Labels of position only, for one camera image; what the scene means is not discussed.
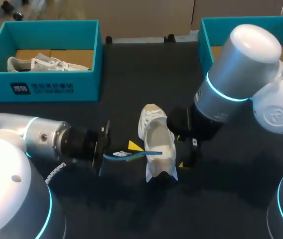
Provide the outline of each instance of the shoelace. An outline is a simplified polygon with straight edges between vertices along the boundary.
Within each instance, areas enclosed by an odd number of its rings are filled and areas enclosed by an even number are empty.
[[[163,111],[162,110],[156,110],[156,111],[147,111],[145,113],[145,116],[142,118],[142,124],[146,127],[149,121],[155,118],[163,117]]]
[[[57,58],[52,57],[51,59],[53,59],[52,61],[50,61],[50,64],[53,64],[53,68],[62,68],[63,71],[65,71],[66,68],[68,68],[68,63],[66,63],[65,61],[61,61]]]

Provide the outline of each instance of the floor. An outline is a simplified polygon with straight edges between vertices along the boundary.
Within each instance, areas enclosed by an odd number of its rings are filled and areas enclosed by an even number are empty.
[[[14,20],[11,15],[7,15],[1,8],[3,0],[0,0],[0,27],[4,21]],[[24,20],[49,20],[49,19],[82,19],[79,13],[69,12],[67,0],[32,0],[30,5],[22,5],[21,0],[10,0],[14,7],[23,13]],[[187,36],[176,36],[177,42],[189,42],[198,40],[198,31],[191,31]],[[114,43],[160,43],[162,37],[145,37],[131,39],[114,39]]]

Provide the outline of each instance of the black table surface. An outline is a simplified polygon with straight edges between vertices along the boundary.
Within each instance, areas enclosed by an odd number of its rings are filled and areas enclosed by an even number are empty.
[[[37,116],[99,130],[110,119],[112,144],[138,139],[145,104],[167,114],[189,106],[203,80],[198,45],[114,44],[104,47],[98,103],[0,104],[0,113]],[[178,142],[177,161],[187,157]],[[266,214],[283,176],[283,135],[262,129],[251,102],[203,144],[194,168],[178,168],[168,186],[145,182],[145,159],[105,163],[97,178],[87,169],[65,170],[50,187],[67,217],[67,239],[269,239]],[[31,159],[46,177],[55,163]]]

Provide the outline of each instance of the robotic arm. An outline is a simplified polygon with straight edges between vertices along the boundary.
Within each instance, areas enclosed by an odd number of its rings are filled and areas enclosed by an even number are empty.
[[[201,141],[212,139],[245,101],[252,100],[258,123],[283,134],[281,53],[280,43],[266,30],[237,26],[208,71],[191,109],[184,111],[188,126],[182,125],[182,110],[176,109],[167,119],[170,130],[195,140],[196,144],[191,144],[195,151]],[[267,223],[271,238],[283,239],[283,179],[268,207]]]

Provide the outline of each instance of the black cylindrical joint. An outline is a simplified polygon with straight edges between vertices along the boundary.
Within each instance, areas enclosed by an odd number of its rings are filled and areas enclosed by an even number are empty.
[[[97,134],[93,131],[82,131],[71,127],[62,136],[61,152],[70,158],[92,161],[96,141]]]

